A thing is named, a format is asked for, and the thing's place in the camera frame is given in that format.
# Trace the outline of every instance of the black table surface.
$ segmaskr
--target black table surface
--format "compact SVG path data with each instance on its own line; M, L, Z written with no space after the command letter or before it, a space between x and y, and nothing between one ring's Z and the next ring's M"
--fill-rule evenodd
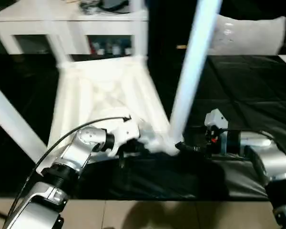
M181 62L151 70L169 117ZM58 83L48 55L0 55L0 89L47 143ZM286 148L286 64L278 56L210 56L184 132L188 144L206 113L218 108L229 128L265 130ZM33 162L0 128L0 197L13 197ZM267 200L248 161L218 159L201 163L189 155L156 154L89 165L74 198Z

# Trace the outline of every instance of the white pole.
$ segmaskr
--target white pole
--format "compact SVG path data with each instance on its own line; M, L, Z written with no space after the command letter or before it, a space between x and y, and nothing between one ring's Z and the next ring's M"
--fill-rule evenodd
M175 141L182 139L221 3L222 0L199 0L197 3L170 119L169 136Z
M0 91L0 126L36 163L46 152L46 145Z

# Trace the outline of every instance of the white table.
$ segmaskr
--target white table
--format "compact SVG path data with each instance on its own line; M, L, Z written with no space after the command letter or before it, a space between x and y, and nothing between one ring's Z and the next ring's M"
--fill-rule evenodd
M44 1L51 9L50 19L34 0L20 0L0 11L0 40L9 54L23 53L14 35L33 34L58 36L66 54L89 54L86 35L132 35L135 54L146 54L147 10L140 1L131 5L133 13L96 15L83 14L76 2ZM52 22L54 30L42 21L45 19Z

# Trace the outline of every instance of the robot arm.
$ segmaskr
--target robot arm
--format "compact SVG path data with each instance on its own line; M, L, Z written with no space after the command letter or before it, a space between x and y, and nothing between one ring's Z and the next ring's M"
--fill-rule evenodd
M133 120L124 122L111 133L94 126L78 130L51 167L43 169L42 182L34 185L3 228L61 229L60 213L89 160L115 157L120 146L139 135L138 125Z
M266 132L227 130L228 122L218 109L207 114L204 124L207 151L222 155L235 152L250 159L273 206L277 223L286 228L286 154L274 138Z

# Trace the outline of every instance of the tiled floor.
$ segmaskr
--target tiled floor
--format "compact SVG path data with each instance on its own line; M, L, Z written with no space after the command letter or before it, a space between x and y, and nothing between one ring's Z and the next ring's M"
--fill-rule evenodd
M0 211L7 213L10 204L0 199ZM267 202L71 200L62 215L63 229L280 228Z

